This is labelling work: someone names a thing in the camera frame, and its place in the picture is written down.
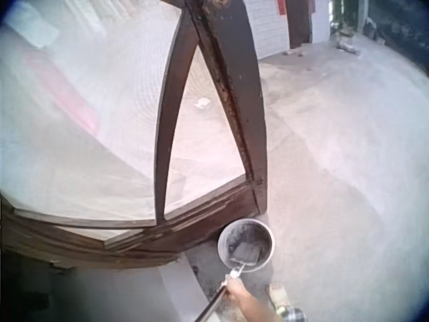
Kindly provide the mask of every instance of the hand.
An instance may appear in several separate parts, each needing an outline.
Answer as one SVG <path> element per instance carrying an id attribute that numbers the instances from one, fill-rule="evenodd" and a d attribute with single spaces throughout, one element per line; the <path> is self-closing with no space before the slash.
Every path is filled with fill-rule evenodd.
<path id="1" fill-rule="evenodd" d="M 244 287 L 240 278 L 231 278 L 229 275 L 225 276 L 227 281 L 227 291 L 229 299 L 236 304 L 239 304 L 243 299 L 251 297 L 251 294 Z"/>

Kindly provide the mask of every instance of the paved ground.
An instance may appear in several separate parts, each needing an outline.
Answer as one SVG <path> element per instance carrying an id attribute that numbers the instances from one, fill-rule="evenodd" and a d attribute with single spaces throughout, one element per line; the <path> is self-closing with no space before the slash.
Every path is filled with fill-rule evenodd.
<path id="1" fill-rule="evenodd" d="M 429 78 L 355 41 L 260 62 L 272 261 L 243 277 L 284 284 L 312 321 L 409 321 L 429 295 Z M 210 296 L 227 269 L 216 242 L 187 252 Z"/>

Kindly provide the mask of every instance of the dark wooden frame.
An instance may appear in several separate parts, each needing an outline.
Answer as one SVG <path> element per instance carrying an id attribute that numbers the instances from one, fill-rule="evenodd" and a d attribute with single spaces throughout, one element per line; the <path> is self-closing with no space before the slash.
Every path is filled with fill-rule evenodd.
<path id="1" fill-rule="evenodd" d="M 43 260 L 56 258 L 54 261 L 63 266 L 85 263 L 108 267 L 154 266 L 174 259 L 178 252 L 233 220 L 265 213 L 267 147 L 263 98 L 243 0 L 163 1 L 182 9 L 182 14 L 170 49 L 158 112 L 154 166 L 156 222 L 69 219 L 8 205 L 3 227 L 9 248 Z M 166 187 L 174 130 L 197 46 L 221 98 L 243 161 L 245 178 L 179 209 L 175 218 L 166 221 Z M 133 230 L 103 242 L 56 226 Z"/>

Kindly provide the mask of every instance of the metal bucket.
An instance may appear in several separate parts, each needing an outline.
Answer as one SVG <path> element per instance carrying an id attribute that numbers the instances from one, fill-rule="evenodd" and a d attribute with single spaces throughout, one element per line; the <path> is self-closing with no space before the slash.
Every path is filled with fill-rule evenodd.
<path id="1" fill-rule="evenodd" d="M 261 245 L 261 253 L 256 265 L 246 266 L 243 272 L 254 272 L 263 268 L 273 256 L 275 241 L 271 229 L 256 219 L 239 219 L 226 226 L 217 243 L 219 257 L 229 268 L 238 266 L 229 258 L 241 242 Z"/>

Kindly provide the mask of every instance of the white siding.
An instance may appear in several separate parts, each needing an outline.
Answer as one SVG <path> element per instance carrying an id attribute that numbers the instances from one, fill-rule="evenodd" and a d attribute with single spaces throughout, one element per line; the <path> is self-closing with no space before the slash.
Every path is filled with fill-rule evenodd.
<path id="1" fill-rule="evenodd" d="M 313 44 L 329 40 L 329 0 L 314 0 L 316 12 L 312 14 Z"/>
<path id="2" fill-rule="evenodd" d="M 258 59 L 289 50 L 288 18 L 276 0 L 244 0 Z"/>

